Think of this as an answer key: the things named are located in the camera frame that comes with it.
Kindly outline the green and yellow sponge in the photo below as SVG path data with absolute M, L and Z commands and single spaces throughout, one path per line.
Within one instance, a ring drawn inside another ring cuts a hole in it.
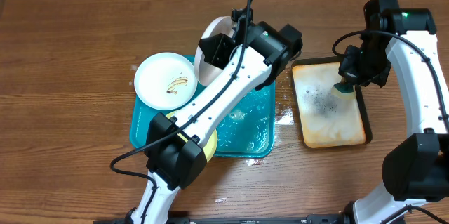
M 342 100 L 352 100 L 356 98 L 354 85 L 348 82 L 338 82 L 334 84 L 331 93 Z

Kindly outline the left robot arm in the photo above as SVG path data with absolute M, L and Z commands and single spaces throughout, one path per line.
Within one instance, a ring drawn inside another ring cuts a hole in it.
M 171 117 L 156 114 L 140 151 L 147 156 L 147 187 L 127 223 L 165 223 L 176 194 L 208 162 L 213 131 L 252 90 L 270 85 L 302 49 L 302 33 L 291 25 L 275 30 L 265 22 L 219 18 L 199 41 L 201 57 L 214 69 L 205 89 Z

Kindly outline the white plate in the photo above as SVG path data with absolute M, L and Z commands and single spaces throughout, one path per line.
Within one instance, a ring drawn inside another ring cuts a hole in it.
M 175 110 L 194 96 L 198 80 L 193 64 L 177 53 L 149 56 L 134 76 L 137 97 L 155 110 Z
M 199 83 L 207 86 L 227 66 L 236 47 L 232 19 L 218 17 L 206 28 L 198 43 L 194 71 Z

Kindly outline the yellow plate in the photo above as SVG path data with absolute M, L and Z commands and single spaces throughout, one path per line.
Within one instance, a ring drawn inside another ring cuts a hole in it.
M 176 112 L 177 110 L 169 112 L 165 116 L 167 118 L 171 118 Z M 181 137 L 181 139 L 183 139 L 185 142 L 188 141 L 187 138 L 184 137 L 181 133 L 178 133 L 177 136 Z M 211 134 L 210 138 L 208 139 L 208 142 L 203 148 L 203 153 L 206 156 L 206 162 L 209 162 L 212 159 L 213 155 L 215 154 L 215 151 L 217 149 L 217 143 L 218 143 L 218 135 L 217 130 L 215 129 Z

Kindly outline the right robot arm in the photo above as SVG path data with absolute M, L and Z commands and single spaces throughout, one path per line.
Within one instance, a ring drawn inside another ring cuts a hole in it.
M 384 86 L 395 72 L 406 111 L 407 137 L 385 158 L 382 182 L 349 203 L 342 223 L 402 223 L 407 212 L 448 196 L 448 86 L 437 51 L 436 25 L 426 8 L 401 8 L 398 0 L 370 0 L 361 45 L 340 55 L 347 96 L 369 84 Z

